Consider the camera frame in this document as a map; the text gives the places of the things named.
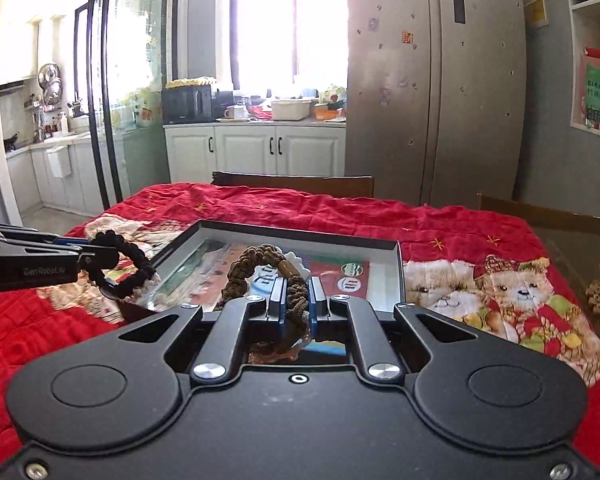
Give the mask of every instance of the cartoon bear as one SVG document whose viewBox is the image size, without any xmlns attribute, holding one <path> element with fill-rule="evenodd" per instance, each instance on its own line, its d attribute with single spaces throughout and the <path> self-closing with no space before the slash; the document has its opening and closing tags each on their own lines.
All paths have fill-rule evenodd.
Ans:
<svg viewBox="0 0 600 480">
<path fill-rule="evenodd" d="M 500 310 L 511 342 L 564 361 L 591 386 L 600 378 L 600 340 L 579 307 L 554 294 L 549 264 L 548 258 L 518 264 L 490 254 L 476 283 Z"/>
<path fill-rule="evenodd" d="M 406 301 L 506 338 L 497 309 L 484 303 L 474 281 L 474 265 L 461 260 L 407 262 L 403 265 Z"/>
</svg>

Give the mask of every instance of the black microwave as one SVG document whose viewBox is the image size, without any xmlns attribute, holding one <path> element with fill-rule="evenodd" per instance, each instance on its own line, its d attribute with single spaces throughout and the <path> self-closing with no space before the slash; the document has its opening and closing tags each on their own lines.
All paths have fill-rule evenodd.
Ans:
<svg viewBox="0 0 600 480">
<path fill-rule="evenodd" d="M 211 123 L 211 85 L 188 85 L 162 90 L 162 123 Z"/>
</svg>

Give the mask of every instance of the bottle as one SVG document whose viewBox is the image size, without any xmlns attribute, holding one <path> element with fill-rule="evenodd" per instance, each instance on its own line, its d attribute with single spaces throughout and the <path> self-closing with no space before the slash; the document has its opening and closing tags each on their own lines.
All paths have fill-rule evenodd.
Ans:
<svg viewBox="0 0 600 480">
<path fill-rule="evenodd" d="M 69 120 L 64 112 L 60 113 L 60 131 L 66 135 L 69 133 Z"/>
</svg>

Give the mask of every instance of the screw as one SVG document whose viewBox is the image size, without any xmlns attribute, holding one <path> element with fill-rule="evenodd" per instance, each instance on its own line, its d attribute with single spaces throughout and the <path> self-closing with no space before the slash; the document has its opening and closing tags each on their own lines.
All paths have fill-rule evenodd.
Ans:
<svg viewBox="0 0 600 480">
<path fill-rule="evenodd" d="M 389 381 L 400 375 L 400 367 L 389 363 L 378 363 L 369 367 L 369 375 L 380 379 L 381 381 Z"/>
<path fill-rule="evenodd" d="M 567 480 L 571 476 L 571 466 L 569 464 L 558 464 L 549 473 L 551 480 Z"/>
<path fill-rule="evenodd" d="M 193 373 L 200 379 L 217 379 L 225 372 L 226 368 L 215 363 L 204 363 L 193 368 Z"/>
<path fill-rule="evenodd" d="M 291 377 L 289 377 L 289 380 L 293 384 L 305 384 L 305 383 L 309 382 L 309 377 L 307 377 L 306 375 L 302 375 L 302 374 L 295 374 L 295 375 L 292 375 Z"/>
<path fill-rule="evenodd" d="M 46 467 L 36 462 L 27 464 L 26 468 L 24 468 L 24 472 L 31 480 L 44 480 L 49 475 Z"/>
</svg>

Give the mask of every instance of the open box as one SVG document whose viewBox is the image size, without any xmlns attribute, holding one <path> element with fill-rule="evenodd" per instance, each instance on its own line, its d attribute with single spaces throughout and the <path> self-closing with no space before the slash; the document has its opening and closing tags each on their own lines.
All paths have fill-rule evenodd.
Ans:
<svg viewBox="0 0 600 480">
<path fill-rule="evenodd" d="M 127 321 L 183 303 L 213 310 L 231 264 L 245 248 L 272 244 L 302 258 L 319 276 L 325 295 L 364 298 L 375 310 L 392 311 L 404 301 L 400 245 L 377 240 L 290 229 L 200 220 L 152 259 L 160 284 L 134 303 L 120 302 Z M 248 294 L 268 298 L 277 271 L 257 267 Z"/>
</svg>

